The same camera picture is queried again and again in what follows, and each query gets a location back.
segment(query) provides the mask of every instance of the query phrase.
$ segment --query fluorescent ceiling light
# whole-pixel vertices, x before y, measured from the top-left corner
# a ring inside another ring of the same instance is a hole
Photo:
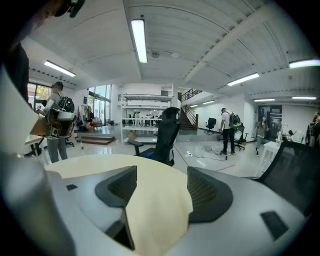
[[[313,66],[320,66],[320,59],[306,59],[306,60],[289,62],[290,69],[313,67]]]
[[[240,78],[238,80],[235,80],[233,82],[229,82],[227,85],[228,86],[234,86],[236,84],[240,84],[242,82],[245,82],[245,81],[248,81],[248,80],[251,80],[251,79],[254,79],[254,78],[258,78],[259,77],[259,74],[258,73],[254,73],[254,74],[251,74],[251,75],[248,75],[248,76],[245,76],[243,78]]]
[[[134,19],[131,21],[131,26],[139,61],[147,63],[145,21],[143,19]]]
[[[209,103],[212,103],[212,102],[215,102],[214,100],[211,100],[211,101],[208,101],[208,102],[205,102],[203,104],[209,104]]]
[[[316,97],[292,97],[293,100],[311,100],[314,101],[317,98]]]
[[[58,70],[58,71],[60,71],[60,72],[62,72],[62,73],[64,73],[64,74],[66,74],[66,75],[68,75],[68,76],[70,76],[70,77],[74,77],[74,76],[76,76],[76,74],[75,74],[75,73],[72,73],[72,72],[70,72],[70,71],[66,70],[66,69],[65,69],[65,68],[63,68],[63,67],[58,66],[58,65],[56,65],[56,64],[54,64],[54,63],[52,63],[52,62],[51,62],[51,61],[49,61],[49,60],[47,60],[47,61],[44,63],[44,65],[46,65],[46,66],[48,66],[48,67],[50,67],[50,68],[53,68],[53,69],[55,69],[55,70]]]
[[[274,102],[274,98],[255,99],[254,102]]]

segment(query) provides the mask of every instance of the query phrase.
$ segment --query white ceiling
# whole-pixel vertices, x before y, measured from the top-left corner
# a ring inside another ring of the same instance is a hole
[[[146,64],[138,61],[130,28],[141,15]],[[51,18],[30,37],[29,45],[40,44],[48,52],[39,56],[27,50],[30,68],[54,73],[43,65],[48,59],[75,72],[68,79],[78,89],[179,83],[227,97],[320,96],[319,67],[288,69],[290,61],[318,56],[294,21],[270,0],[87,0],[75,18]],[[255,72],[259,78],[226,86]]]

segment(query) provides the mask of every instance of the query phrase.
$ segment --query backpack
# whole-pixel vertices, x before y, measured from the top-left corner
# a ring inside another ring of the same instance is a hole
[[[67,96],[62,97],[60,93],[58,93],[60,96],[60,101],[58,103],[59,107],[64,109],[66,112],[73,113],[75,111],[75,104],[73,100]]]
[[[318,141],[319,138],[315,138],[315,127],[316,124],[319,123],[318,121],[316,121],[315,123],[310,123],[308,125],[308,128],[306,130],[306,136],[305,136],[305,144],[310,146],[310,147],[314,147],[316,142]]]
[[[227,112],[227,113],[230,115],[230,119],[229,119],[230,128],[237,130],[241,126],[240,117],[236,113],[233,113],[233,112],[231,114],[229,112]]]

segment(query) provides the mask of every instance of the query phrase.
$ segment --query black backpack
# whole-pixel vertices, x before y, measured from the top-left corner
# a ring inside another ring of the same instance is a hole
[[[230,119],[229,119],[230,128],[237,130],[241,126],[240,117],[236,113],[233,113],[233,112],[231,114],[229,112],[227,112],[227,113],[230,115]]]
[[[64,109],[66,112],[73,113],[75,111],[75,104],[73,100],[67,96],[62,97],[59,93],[60,101],[58,103],[59,107]]]

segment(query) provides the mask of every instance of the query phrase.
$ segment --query wooden platform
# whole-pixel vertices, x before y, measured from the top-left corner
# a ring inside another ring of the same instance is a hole
[[[113,136],[82,136],[81,138],[77,138],[76,142],[96,145],[108,145],[114,140],[115,137]]]

